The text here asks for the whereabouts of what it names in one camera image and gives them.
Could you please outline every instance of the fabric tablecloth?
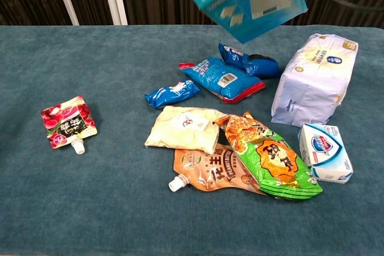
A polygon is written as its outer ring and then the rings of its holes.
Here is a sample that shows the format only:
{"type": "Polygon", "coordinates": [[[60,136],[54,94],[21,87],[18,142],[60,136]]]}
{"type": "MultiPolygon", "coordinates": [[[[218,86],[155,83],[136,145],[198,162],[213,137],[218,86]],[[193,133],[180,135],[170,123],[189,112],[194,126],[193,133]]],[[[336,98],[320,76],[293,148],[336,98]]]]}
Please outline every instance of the fabric tablecloth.
{"type": "MultiPolygon", "coordinates": [[[[383,51],[377,28],[280,26],[242,45],[219,26],[0,27],[0,254],[383,255],[383,51]],[[219,56],[220,40],[284,66],[315,32],[359,43],[329,122],[350,181],[321,182],[322,194],[299,202],[232,188],[172,193],[173,150],[144,147],[160,113],[144,94],[186,79],[179,62],[219,56]],[[52,149],[40,116],[79,94],[98,128],[81,156],[52,149]]],[[[204,89],[177,105],[249,110],[299,152],[299,129],[270,122],[277,85],[235,105],[204,89]]]]}

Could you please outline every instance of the blue snack bag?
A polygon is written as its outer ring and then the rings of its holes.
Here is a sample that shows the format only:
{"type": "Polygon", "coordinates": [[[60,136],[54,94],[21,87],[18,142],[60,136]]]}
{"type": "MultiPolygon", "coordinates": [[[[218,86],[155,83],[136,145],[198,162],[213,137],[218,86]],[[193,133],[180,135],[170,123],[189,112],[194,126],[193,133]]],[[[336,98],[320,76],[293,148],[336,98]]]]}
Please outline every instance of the blue snack bag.
{"type": "Polygon", "coordinates": [[[224,103],[237,103],[265,87],[261,79],[225,65],[216,57],[209,57],[197,65],[181,63],[179,69],[224,103]]]}
{"type": "Polygon", "coordinates": [[[241,69],[250,76],[264,79],[279,77],[281,74],[277,61],[270,57],[259,54],[248,55],[222,43],[218,44],[218,51],[227,65],[241,69]]]}
{"type": "Polygon", "coordinates": [[[191,81],[183,80],[174,86],[162,87],[145,95],[149,105],[160,109],[166,105],[181,102],[200,92],[200,89],[191,81]]]}

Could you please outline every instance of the orange snack bag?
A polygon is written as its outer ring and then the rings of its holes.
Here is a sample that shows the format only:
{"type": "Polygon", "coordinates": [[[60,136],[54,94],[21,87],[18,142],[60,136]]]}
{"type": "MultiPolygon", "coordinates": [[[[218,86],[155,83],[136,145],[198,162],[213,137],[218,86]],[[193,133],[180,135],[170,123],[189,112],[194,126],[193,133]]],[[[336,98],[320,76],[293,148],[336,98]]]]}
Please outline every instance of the orange snack bag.
{"type": "Polygon", "coordinates": [[[173,192],[190,183],[202,191],[235,187],[264,194],[230,146],[216,144],[213,155],[201,150],[175,149],[173,169],[179,173],[169,183],[173,192]]]}

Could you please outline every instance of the barcode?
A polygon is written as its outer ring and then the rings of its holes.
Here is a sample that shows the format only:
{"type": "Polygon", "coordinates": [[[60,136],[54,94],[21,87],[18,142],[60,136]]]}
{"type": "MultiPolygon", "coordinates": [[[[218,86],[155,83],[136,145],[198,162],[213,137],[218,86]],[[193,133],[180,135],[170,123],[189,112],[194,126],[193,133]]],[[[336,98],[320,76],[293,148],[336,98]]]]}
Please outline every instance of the barcode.
{"type": "Polygon", "coordinates": [[[220,79],[220,81],[217,84],[219,86],[221,86],[222,88],[224,88],[229,83],[234,82],[236,79],[237,79],[237,77],[235,75],[233,75],[232,73],[227,73],[227,74],[222,76],[222,78],[220,79]]]}

